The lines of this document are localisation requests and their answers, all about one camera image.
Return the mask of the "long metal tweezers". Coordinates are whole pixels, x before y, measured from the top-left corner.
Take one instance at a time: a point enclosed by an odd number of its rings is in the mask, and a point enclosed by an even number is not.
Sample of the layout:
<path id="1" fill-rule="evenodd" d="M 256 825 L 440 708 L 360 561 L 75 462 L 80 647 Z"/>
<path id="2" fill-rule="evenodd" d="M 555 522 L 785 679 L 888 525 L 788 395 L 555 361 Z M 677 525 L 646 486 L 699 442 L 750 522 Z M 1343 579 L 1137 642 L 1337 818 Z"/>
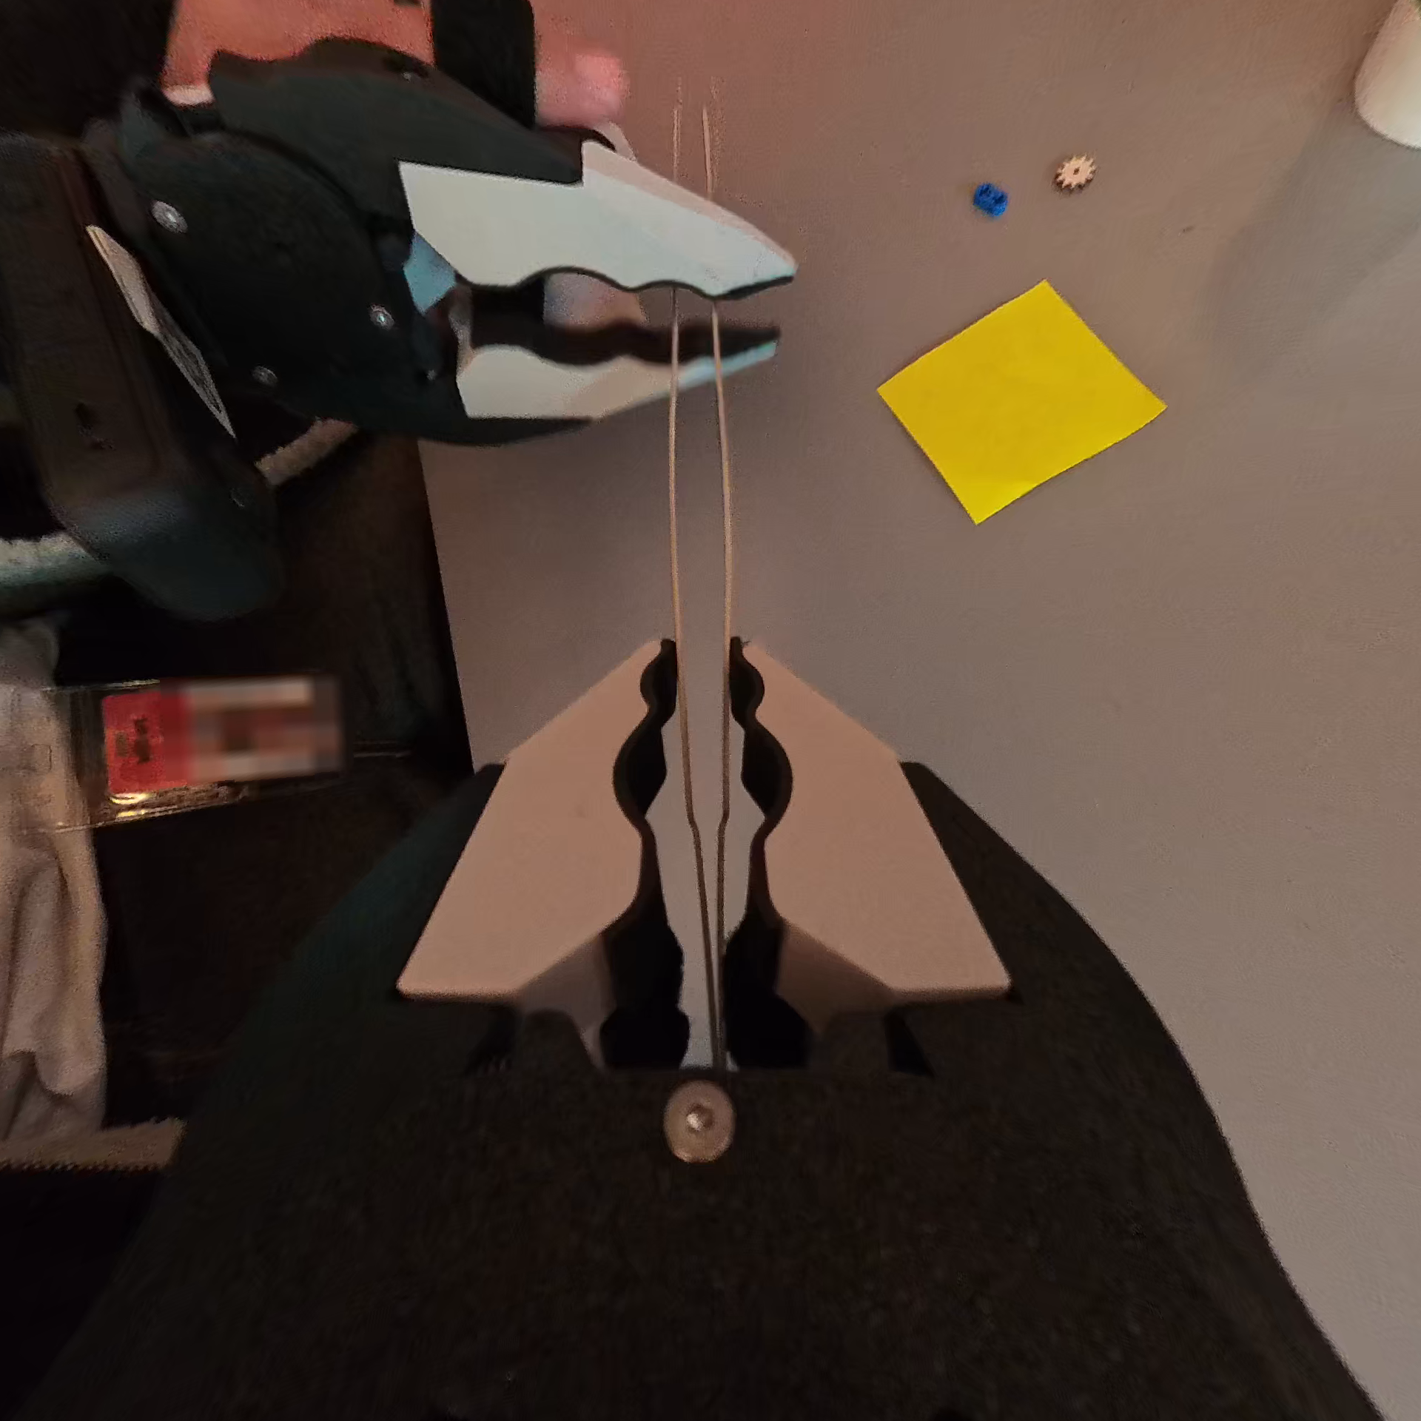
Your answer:
<path id="1" fill-rule="evenodd" d="M 724 434 L 722 324 L 714 298 L 672 293 L 672 334 L 704 332 L 689 391 L 673 390 L 668 515 L 673 632 L 680 667 L 680 764 L 704 948 L 706 1063 L 726 1066 L 722 1009 L 724 833 L 729 728 L 724 627 L 733 601 L 731 476 Z"/>

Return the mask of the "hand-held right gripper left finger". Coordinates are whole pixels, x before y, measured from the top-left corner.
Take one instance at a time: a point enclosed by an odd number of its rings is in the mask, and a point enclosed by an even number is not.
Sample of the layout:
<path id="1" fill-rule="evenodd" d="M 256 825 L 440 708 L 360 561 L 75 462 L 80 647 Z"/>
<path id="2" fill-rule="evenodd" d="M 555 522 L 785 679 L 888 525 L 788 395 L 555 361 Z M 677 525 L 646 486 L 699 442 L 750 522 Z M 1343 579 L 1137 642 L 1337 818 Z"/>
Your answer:
<path id="1" fill-rule="evenodd" d="M 677 698 L 675 645 L 643 645 L 506 757 L 398 978 L 406 1000 L 560 1014 L 601 1066 L 684 1065 L 685 955 L 648 823 Z"/>

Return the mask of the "white paper cup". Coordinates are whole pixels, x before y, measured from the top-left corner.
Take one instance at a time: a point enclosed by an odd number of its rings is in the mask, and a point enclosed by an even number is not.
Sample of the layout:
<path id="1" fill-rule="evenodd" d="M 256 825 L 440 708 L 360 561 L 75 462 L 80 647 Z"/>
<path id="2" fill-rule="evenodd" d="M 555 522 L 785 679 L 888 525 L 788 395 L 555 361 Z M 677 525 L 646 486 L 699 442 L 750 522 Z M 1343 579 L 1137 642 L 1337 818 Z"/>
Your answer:
<path id="1" fill-rule="evenodd" d="M 1355 112 L 1377 136 L 1419 150 L 1419 4 L 1396 2 L 1355 78 Z"/>

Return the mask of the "yellow sticky note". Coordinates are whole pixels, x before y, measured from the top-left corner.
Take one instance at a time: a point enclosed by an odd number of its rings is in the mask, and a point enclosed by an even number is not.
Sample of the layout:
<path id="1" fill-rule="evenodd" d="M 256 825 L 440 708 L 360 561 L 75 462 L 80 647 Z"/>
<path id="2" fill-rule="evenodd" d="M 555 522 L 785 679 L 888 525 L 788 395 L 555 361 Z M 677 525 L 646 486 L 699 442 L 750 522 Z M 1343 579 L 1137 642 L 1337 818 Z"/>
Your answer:
<path id="1" fill-rule="evenodd" d="M 878 397 L 976 527 L 1167 410 L 1046 280 Z"/>

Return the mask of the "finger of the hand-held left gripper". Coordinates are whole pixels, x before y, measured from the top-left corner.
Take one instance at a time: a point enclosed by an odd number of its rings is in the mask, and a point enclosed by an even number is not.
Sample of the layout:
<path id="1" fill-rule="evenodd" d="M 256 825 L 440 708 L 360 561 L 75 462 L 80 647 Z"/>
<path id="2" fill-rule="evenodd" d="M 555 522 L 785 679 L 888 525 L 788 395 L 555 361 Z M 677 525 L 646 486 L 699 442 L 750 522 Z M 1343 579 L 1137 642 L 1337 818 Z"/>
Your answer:
<path id="1" fill-rule="evenodd" d="M 399 175 L 416 236 L 476 288 L 580 273 L 619 292 L 739 300 L 797 273 L 750 222 L 596 143 L 575 183 L 413 163 Z"/>
<path id="2" fill-rule="evenodd" d="M 601 422 L 766 363 L 775 327 L 474 324 L 455 339 L 455 385 L 472 420 Z"/>

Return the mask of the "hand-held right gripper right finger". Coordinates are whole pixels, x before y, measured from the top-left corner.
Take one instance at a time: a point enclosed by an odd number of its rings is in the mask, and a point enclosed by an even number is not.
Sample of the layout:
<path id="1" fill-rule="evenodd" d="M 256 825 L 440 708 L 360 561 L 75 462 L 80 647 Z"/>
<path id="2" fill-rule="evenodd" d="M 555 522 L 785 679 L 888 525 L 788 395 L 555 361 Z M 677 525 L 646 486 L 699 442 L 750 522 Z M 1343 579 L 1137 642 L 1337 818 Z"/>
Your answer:
<path id="1" fill-rule="evenodd" d="M 1002 1000 L 1010 977 L 895 752 L 770 652 L 733 642 L 739 782 L 760 811 L 722 960 L 739 1070 L 804 1070 L 844 1021 L 927 1070 L 909 1012 Z"/>

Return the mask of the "red rectangular object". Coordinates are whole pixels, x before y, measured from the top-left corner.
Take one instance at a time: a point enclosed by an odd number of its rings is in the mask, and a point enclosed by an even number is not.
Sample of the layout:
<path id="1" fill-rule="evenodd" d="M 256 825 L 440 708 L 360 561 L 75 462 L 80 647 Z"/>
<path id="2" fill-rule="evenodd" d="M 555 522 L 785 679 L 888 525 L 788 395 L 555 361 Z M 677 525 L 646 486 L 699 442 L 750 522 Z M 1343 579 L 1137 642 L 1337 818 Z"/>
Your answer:
<path id="1" fill-rule="evenodd" d="M 327 676 L 142 681 L 58 694 L 68 781 L 56 830 L 100 830 L 325 787 L 350 769 Z"/>

